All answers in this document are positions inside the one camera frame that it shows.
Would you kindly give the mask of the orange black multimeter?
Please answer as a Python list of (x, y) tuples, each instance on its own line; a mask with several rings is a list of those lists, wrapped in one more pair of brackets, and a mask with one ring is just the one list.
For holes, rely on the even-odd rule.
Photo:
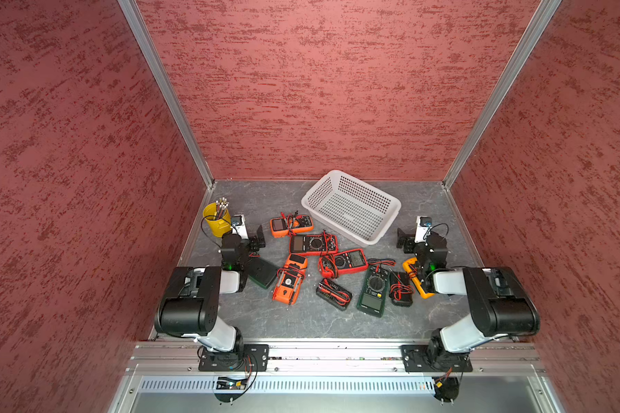
[(306, 279), (307, 268), (306, 256), (290, 254), (282, 268), (277, 270), (277, 284), (273, 290), (272, 300), (287, 306), (296, 303)]

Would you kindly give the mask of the green large multimeter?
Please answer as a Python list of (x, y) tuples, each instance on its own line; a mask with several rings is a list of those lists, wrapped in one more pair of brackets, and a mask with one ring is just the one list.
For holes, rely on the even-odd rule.
[(379, 267), (370, 265), (364, 277), (356, 309), (370, 316), (382, 318), (389, 287), (387, 281), (387, 275)]

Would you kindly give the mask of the yellow multimeter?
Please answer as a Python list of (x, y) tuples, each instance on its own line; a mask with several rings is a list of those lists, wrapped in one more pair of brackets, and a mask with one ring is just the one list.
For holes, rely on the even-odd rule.
[(419, 278), (419, 267), (418, 267), (418, 259), (416, 257), (409, 258), (402, 264), (402, 268), (406, 272), (409, 277), (411, 284), (415, 287), (416, 291), (419, 293), (422, 299), (429, 299), (434, 296), (434, 293), (429, 293), (425, 291), (423, 287), (423, 282)]

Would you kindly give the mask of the red multimeter with leads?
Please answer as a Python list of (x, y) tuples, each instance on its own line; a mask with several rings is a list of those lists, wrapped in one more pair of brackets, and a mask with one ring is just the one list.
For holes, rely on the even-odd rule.
[(362, 249), (354, 249), (320, 256), (319, 271), (324, 278), (337, 279), (366, 271), (369, 267)]

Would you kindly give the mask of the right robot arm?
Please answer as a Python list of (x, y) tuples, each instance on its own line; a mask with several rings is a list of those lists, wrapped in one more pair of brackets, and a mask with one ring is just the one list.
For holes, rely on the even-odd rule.
[(403, 268), (423, 299), (463, 296), (469, 314), (432, 332), (424, 356), (446, 363), (468, 356), (476, 347), (507, 337), (534, 336), (540, 330), (537, 308), (508, 267), (447, 267), (447, 240), (427, 227), (422, 236), (397, 231), (396, 247), (415, 258)]

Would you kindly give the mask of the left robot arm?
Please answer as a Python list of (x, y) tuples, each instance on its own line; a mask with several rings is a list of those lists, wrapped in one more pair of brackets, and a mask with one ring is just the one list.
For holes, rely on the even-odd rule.
[(221, 238), (219, 266), (177, 267), (168, 281), (154, 317), (159, 334), (193, 339), (217, 354), (244, 354), (238, 328), (219, 317), (220, 297), (242, 292), (265, 247), (262, 227), (243, 239), (237, 233)]

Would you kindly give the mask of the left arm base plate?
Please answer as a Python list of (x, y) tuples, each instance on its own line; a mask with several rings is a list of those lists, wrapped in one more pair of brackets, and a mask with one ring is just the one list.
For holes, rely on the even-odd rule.
[(203, 351), (199, 357), (200, 372), (261, 373), (268, 368), (270, 346), (247, 343), (233, 352)]

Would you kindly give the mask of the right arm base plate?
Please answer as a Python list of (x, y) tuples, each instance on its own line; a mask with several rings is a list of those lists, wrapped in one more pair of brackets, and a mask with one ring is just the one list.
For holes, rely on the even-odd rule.
[(472, 373), (469, 353), (450, 353), (429, 345), (402, 345), (401, 360), (407, 373)]

